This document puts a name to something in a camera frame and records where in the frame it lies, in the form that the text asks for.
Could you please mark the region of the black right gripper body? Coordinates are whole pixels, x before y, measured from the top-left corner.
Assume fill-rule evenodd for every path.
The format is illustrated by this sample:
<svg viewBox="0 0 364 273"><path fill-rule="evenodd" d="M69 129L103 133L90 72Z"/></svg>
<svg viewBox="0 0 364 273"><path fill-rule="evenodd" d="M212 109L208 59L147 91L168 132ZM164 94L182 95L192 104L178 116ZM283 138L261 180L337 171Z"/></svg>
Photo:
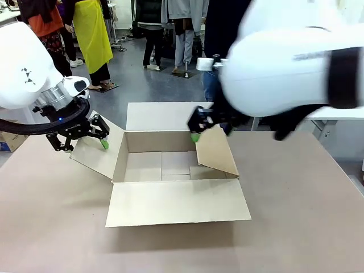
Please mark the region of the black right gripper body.
<svg viewBox="0 0 364 273"><path fill-rule="evenodd" d="M196 106L187 122L187 126L190 132L199 131L202 133L215 125L220 125L222 128L223 123L231 123L238 128L245 124L245 115L235 109L219 108L215 105L208 109Z"/></svg>

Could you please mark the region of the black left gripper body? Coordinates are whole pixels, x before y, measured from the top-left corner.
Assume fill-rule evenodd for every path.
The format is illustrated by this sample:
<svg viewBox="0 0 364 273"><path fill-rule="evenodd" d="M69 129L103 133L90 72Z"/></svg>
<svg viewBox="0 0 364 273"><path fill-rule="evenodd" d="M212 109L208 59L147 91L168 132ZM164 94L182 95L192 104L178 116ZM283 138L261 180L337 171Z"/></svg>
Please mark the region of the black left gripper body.
<svg viewBox="0 0 364 273"><path fill-rule="evenodd" d="M85 113L66 116L65 113L56 113L48 116L52 122L61 123L57 128L46 133L48 140L59 140L58 136L66 137L66 140L76 140L87 136L92 131L91 124Z"/></svg>

